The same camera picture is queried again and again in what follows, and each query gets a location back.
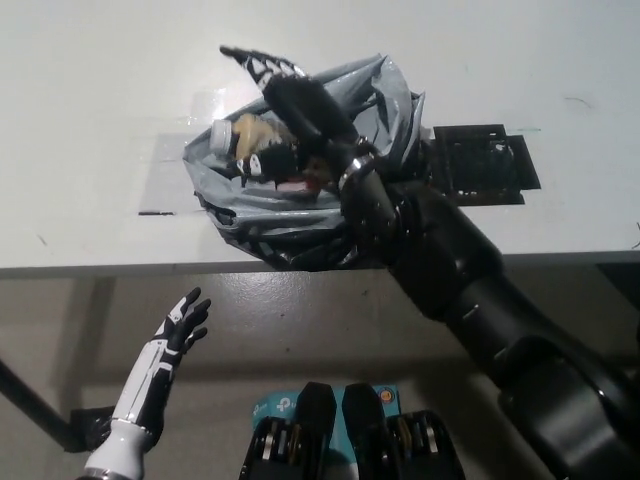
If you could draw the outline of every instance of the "white table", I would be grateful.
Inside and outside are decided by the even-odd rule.
[[[0,276],[265,268],[220,238],[180,160],[258,95],[222,43],[310,72],[390,54],[427,92],[423,125],[525,135],[542,190],[466,210],[508,260],[638,260],[638,18],[633,0],[7,0]]]

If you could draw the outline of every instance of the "gray plastic bag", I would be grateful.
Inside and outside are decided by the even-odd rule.
[[[409,90],[400,69],[387,56],[348,63],[315,78],[353,119],[360,135],[380,151],[384,170],[401,172],[417,150],[424,94]],[[229,115],[274,118],[263,100]],[[334,193],[278,191],[273,184],[219,173],[229,162],[211,152],[207,130],[184,152],[197,196],[225,240],[279,269],[327,270],[353,265],[355,244]]]

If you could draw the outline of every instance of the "robotic arm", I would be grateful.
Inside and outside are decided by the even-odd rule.
[[[427,317],[445,322],[502,391],[509,420],[558,479],[640,478],[640,393],[505,277],[498,249],[421,182],[387,186],[375,148],[291,62],[223,47],[273,112],[329,164],[359,247]]]
[[[183,297],[140,352],[113,412],[111,433],[89,457],[78,480],[141,480],[143,455],[158,442],[175,370],[184,354],[207,334],[197,328],[207,319],[211,300],[187,312],[200,296]]]

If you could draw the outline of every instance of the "blue box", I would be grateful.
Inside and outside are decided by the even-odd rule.
[[[338,467],[342,470],[338,476],[340,478],[358,478],[356,457],[353,453],[353,447],[349,441],[347,435],[347,427],[344,424],[344,417],[342,415],[342,398],[344,397],[343,387],[332,387],[333,394],[336,397],[336,421],[333,427],[333,436],[331,437],[331,443],[329,444],[329,455],[327,459],[328,467]],[[384,409],[385,416],[400,414],[400,402],[398,401],[398,389],[395,385],[374,385],[373,389],[380,397],[380,403]],[[256,403],[253,408],[253,428],[264,417],[279,417],[291,420],[293,412],[296,407],[296,400],[300,391],[283,391],[275,392],[267,395],[265,398]],[[350,473],[345,474],[344,468],[347,466],[347,470]],[[334,478],[333,475],[329,475],[327,472],[327,478]]]

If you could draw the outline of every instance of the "concrete floor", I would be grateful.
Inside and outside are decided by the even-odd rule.
[[[594,268],[512,277],[587,344],[635,362],[638,315]],[[178,373],[147,478],[237,479],[254,402],[312,379],[398,384],[404,411],[431,408],[445,419],[469,479],[550,478],[502,419],[492,385],[382,271],[123,278],[114,288],[2,281],[0,356],[56,408],[113,404],[142,344],[196,285],[213,300],[210,334]],[[0,426],[1,478],[82,472],[86,455],[61,452],[4,398]]]

